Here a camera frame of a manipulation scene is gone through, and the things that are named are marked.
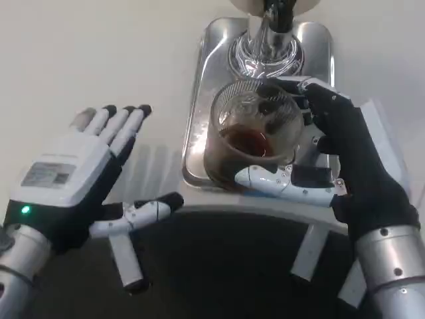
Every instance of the green led light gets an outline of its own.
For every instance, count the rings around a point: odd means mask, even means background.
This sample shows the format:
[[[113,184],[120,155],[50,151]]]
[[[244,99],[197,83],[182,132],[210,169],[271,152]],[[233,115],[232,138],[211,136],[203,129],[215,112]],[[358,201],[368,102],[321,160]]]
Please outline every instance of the green led light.
[[[28,214],[30,211],[31,211],[31,207],[29,207],[28,205],[22,207],[22,209],[21,209],[22,214]]]

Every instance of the metal tray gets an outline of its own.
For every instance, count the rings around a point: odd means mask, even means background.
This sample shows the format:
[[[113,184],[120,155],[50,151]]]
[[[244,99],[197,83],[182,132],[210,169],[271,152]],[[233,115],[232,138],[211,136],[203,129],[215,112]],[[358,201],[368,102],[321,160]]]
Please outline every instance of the metal tray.
[[[217,92],[235,80],[228,64],[228,49],[247,27],[247,19],[220,18],[205,29],[201,39],[193,85],[193,103],[183,149],[183,177],[190,185],[214,188],[214,183],[205,172],[203,161],[211,105]],[[329,31],[319,23],[294,23],[294,35],[301,42],[304,51],[302,75],[314,76],[334,86],[333,41]],[[323,134],[314,125],[306,127],[296,153],[296,161],[303,160],[312,138],[320,135]],[[337,162],[335,156],[320,155],[315,166],[331,167],[335,175],[338,170]]]

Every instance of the coffee machine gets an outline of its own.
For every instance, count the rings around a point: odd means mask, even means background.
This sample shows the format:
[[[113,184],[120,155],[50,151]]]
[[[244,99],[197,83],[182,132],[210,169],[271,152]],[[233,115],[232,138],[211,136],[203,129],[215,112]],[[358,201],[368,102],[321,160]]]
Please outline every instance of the coffee machine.
[[[219,18],[205,29],[201,39],[191,114],[184,145],[183,176],[189,185],[215,188],[204,167],[210,111],[219,90],[241,78],[313,76],[335,84],[333,41],[319,23],[297,22],[294,15],[310,9],[318,0],[231,0],[248,13],[247,18]],[[335,156],[316,154],[312,141],[323,135],[311,123],[307,102],[293,96],[302,109],[305,129],[294,161],[330,167],[337,175]]]

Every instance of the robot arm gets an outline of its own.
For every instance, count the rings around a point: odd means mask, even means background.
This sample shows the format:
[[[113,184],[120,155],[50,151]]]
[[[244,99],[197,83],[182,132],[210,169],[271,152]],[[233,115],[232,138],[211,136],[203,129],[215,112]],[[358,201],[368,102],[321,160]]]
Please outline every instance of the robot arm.
[[[409,203],[404,162],[379,111],[373,103],[355,108],[349,97],[315,78],[276,82],[309,100],[315,123],[326,134],[317,148],[339,156],[340,179],[326,188],[299,187],[297,175],[321,180],[324,174],[255,165],[239,171],[235,181],[276,197],[332,206],[348,225],[383,318],[425,318],[425,246],[418,214]]]
[[[0,228],[0,318],[16,318],[49,258],[108,237],[124,288],[143,289],[129,233],[155,223],[183,204],[172,193],[147,203],[102,205],[129,158],[150,106],[79,114],[65,135],[32,163],[11,192]],[[100,221],[107,211],[113,219]]]

